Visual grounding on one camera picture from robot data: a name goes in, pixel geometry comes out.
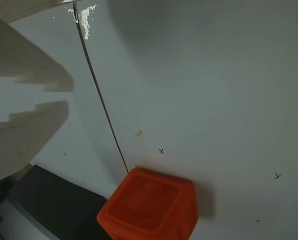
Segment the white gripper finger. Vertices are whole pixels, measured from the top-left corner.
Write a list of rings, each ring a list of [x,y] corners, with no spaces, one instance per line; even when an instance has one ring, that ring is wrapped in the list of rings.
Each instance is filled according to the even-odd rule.
[[[22,170],[49,142],[69,116],[67,101],[37,104],[0,122],[0,180]]]
[[[40,85],[45,91],[74,90],[74,79],[62,65],[1,19],[0,77]]]

